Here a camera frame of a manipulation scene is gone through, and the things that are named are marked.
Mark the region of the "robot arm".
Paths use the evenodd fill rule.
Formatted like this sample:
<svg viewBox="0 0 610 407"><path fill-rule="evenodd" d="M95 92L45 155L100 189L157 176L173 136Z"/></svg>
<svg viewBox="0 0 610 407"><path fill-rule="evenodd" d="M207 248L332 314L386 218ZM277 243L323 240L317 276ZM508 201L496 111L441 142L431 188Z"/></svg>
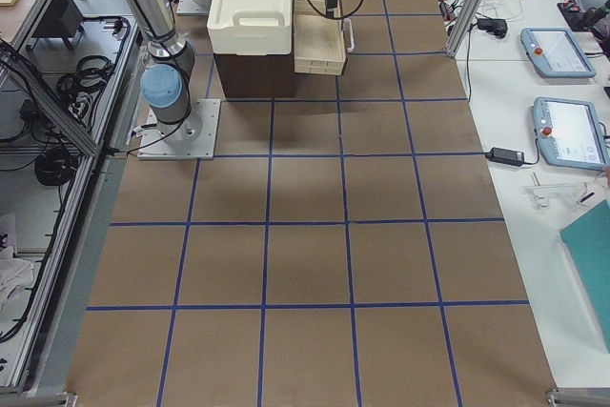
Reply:
<svg viewBox="0 0 610 407"><path fill-rule="evenodd" d="M192 101L194 51L175 29L167 0L126 0L148 38L139 82L156 127L144 132L136 151L142 159L214 157L220 101Z"/></svg>

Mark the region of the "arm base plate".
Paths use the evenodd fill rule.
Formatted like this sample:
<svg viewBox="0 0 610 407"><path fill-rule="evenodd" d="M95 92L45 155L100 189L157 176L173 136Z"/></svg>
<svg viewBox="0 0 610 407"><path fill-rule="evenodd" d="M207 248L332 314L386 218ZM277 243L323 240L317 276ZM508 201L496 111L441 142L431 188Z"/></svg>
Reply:
<svg viewBox="0 0 610 407"><path fill-rule="evenodd" d="M190 116L172 135L173 127L156 126L156 116L149 109L147 123L155 126L142 135L143 148L137 151L141 160L190 160L214 158L215 140L221 109L220 99L196 99Z"/></svg>

